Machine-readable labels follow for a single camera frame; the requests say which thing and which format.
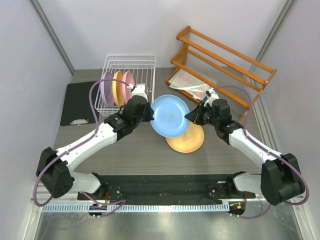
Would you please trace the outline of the blue plate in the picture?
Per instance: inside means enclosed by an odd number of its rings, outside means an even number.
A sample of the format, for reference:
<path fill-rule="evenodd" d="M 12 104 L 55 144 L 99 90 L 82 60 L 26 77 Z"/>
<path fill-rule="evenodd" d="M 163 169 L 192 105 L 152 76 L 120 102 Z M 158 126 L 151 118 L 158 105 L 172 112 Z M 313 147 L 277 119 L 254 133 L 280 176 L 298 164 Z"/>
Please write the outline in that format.
<path fill-rule="evenodd" d="M 190 112 L 187 104 L 178 96 L 165 94 L 159 96 L 151 105 L 153 120 L 152 128 L 165 138 L 176 138 L 184 134 L 190 121 L 185 115 Z"/>

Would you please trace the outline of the yellow bear plate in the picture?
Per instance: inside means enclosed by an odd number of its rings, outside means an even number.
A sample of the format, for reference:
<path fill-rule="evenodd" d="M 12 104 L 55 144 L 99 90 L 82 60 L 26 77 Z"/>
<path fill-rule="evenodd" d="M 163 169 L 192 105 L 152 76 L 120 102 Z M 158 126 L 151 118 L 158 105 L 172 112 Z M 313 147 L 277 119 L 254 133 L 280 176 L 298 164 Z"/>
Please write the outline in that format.
<path fill-rule="evenodd" d="M 181 136 L 174 138 L 166 137 L 165 139 L 173 150 L 187 154 L 198 150 L 202 146 L 205 134 L 200 125 L 190 123 L 187 131 Z"/>

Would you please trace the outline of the pink plate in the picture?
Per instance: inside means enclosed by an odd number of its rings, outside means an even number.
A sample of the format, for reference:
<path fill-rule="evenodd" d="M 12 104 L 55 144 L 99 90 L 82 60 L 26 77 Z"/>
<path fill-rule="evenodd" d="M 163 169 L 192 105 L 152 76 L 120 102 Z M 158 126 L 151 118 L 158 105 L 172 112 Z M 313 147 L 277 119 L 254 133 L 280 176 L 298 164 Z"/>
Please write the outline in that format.
<path fill-rule="evenodd" d="M 135 79 L 133 74 L 130 71 L 124 73 L 122 81 L 135 86 Z M 124 99 L 124 103 L 126 104 L 128 100 L 132 97 L 132 90 L 128 88 L 126 84 L 122 85 L 122 96 Z"/>

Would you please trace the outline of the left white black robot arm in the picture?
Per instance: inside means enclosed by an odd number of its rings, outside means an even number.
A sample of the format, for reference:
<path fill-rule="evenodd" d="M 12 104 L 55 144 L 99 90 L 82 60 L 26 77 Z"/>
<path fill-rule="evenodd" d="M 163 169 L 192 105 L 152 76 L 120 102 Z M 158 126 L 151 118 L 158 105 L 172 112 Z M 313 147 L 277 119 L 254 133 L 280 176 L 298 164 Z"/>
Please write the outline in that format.
<path fill-rule="evenodd" d="M 75 168 L 97 151 L 131 134 L 140 123 L 153 120 L 153 114 L 146 98 L 133 96 L 122 111 L 108 116 L 97 129 L 79 140 L 57 150 L 44 149 L 36 176 L 52 198 L 75 191 L 102 199 L 108 190 L 102 177 L 96 173 L 78 173 Z"/>

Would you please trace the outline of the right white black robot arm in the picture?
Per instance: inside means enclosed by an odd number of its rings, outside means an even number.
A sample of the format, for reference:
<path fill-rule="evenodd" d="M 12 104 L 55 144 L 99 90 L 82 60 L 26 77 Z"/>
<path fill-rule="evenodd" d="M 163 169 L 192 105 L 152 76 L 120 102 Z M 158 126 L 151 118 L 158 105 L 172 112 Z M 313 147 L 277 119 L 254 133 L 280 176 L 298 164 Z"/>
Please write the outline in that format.
<path fill-rule="evenodd" d="M 228 145 L 238 149 L 261 169 L 261 173 L 237 172 L 226 180 L 226 193 L 233 198 L 243 192 L 264 196 L 273 206 L 286 202 L 305 192 L 299 177 L 297 158 L 268 148 L 232 119 L 230 106 L 224 99 L 212 103 L 201 102 L 185 118 L 196 125 L 211 125 L 216 135 Z"/>

